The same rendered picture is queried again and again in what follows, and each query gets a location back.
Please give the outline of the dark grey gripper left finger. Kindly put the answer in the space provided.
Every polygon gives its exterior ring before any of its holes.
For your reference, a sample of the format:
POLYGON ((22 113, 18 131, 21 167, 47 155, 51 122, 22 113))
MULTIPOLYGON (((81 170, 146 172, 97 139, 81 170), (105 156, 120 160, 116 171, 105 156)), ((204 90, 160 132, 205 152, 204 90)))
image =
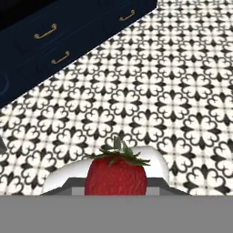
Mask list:
POLYGON ((83 177, 70 177, 62 187, 45 193, 46 196, 84 196, 86 180, 83 177))

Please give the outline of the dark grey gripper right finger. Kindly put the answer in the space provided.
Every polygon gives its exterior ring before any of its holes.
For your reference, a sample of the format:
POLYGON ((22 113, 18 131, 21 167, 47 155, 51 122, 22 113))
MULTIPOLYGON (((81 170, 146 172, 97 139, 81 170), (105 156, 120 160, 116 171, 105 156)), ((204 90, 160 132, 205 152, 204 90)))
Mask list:
POLYGON ((162 177, 149 177, 147 179, 147 196, 186 196, 187 193, 170 187, 162 177))

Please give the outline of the red strawberry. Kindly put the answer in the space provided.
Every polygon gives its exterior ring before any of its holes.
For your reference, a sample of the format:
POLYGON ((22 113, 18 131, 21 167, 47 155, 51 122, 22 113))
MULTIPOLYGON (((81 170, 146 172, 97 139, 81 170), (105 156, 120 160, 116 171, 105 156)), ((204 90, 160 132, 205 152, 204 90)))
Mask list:
POLYGON ((120 137, 114 137, 112 147, 101 153, 87 155, 92 159, 88 169, 86 196, 144 196, 147 193, 145 167, 149 159, 139 157, 120 137))

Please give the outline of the white rounded object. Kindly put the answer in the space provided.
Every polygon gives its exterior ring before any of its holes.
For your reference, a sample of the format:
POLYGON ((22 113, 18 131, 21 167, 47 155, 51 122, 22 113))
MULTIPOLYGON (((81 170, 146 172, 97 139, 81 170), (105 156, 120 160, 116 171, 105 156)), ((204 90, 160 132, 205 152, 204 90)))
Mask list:
MULTIPOLYGON (((132 147, 132 151, 135 154, 140 153, 139 158, 149 161, 149 165, 145 167, 147 177, 162 177, 168 182, 167 162, 158 150, 152 146, 140 146, 132 147)), ((90 158, 78 160, 52 172, 45 181, 43 192, 62 187, 70 177, 86 178, 91 163, 92 159, 90 158)))

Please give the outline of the navy blue drawer front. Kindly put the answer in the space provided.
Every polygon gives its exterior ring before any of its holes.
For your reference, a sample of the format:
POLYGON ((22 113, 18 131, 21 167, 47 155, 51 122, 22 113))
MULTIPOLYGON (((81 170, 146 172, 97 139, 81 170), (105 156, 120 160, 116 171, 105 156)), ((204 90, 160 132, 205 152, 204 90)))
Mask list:
POLYGON ((88 25, 43 54, 26 62, 19 68, 19 71, 29 83, 37 84, 69 65, 104 40, 105 33, 102 25, 99 23, 88 25), (65 51, 69 51, 70 56, 61 63, 52 65, 51 60, 64 56, 65 51))
POLYGON ((103 17, 105 36, 117 34, 156 7, 157 0, 126 0, 103 17))
POLYGON ((16 49, 28 54, 92 22, 100 15, 99 0, 58 0, 16 25, 16 49))

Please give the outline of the navy blue cabinet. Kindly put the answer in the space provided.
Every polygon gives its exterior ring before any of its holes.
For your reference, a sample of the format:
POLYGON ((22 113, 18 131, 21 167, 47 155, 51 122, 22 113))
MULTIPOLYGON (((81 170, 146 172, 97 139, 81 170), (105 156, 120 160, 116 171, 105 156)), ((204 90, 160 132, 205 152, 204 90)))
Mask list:
POLYGON ((157 0, 0 0, 0 108, 157 7, 157 0))

